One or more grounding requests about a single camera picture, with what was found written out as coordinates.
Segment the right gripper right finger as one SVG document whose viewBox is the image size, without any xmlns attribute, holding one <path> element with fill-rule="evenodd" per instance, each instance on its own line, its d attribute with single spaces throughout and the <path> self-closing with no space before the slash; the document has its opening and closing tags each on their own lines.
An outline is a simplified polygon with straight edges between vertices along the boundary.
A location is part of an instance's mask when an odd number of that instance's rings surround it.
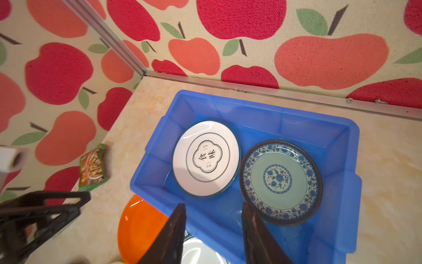
<svg viewBox="0 0 422 264">
<path fill-rule="evenodd" d="M 291 264 L 250 202 L 242 206 L 242 228 L 247 264 Z"/>
</svg>

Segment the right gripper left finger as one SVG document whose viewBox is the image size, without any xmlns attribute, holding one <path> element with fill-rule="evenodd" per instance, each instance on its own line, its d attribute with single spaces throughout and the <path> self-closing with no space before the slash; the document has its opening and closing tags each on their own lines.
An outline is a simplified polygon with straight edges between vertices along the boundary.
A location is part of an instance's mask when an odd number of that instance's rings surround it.
<svg viewBox="0 0 422 264">
<path fill-rule="evenodd" d="M 138 264 L 180 264 L 186 221 L 185 204 L 179 203 Z"/>
</svg>

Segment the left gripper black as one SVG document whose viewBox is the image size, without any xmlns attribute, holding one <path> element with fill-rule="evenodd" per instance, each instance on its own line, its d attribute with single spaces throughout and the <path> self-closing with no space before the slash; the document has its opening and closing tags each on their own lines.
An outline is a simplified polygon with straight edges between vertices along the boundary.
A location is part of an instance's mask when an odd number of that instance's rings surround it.
<svg viewBox="0 0 422 264">
<path fill-rule="evenodd" d="M 35 191 L 1 203 L 1 264 L 24 264 L 90 200 L 88 191 Z"/>
</svg>

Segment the teal blue floral plate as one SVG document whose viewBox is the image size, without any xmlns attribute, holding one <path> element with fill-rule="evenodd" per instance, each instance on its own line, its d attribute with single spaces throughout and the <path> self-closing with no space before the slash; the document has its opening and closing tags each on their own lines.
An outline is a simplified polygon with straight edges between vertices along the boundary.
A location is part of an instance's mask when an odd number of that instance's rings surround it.
<svg viewBox="0 0 422 264">
<path fill-rule="evenodd" d="M 312 218 L 322 202 L 323 181 L 309 154 L 281 140 L 252 147 L 239 170 L 242 195 L 265 221 L 296 226 Z"/>
</svg>

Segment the white plate clover emblem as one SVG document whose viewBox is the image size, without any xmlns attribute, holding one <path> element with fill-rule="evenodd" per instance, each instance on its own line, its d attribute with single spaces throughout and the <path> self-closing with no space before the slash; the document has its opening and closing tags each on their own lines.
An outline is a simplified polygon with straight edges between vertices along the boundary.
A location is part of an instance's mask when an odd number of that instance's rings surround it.
<svg viewBox="0 0 422 264">
<path fill-rule="evenodd" d="M 203 121 L 180 136 L 173 152 L 172 170 L 185 193 L 212 198 L 232 184 L 240 159 L 240 144 L 234 132 L 223 123 Z"/>
</svg>

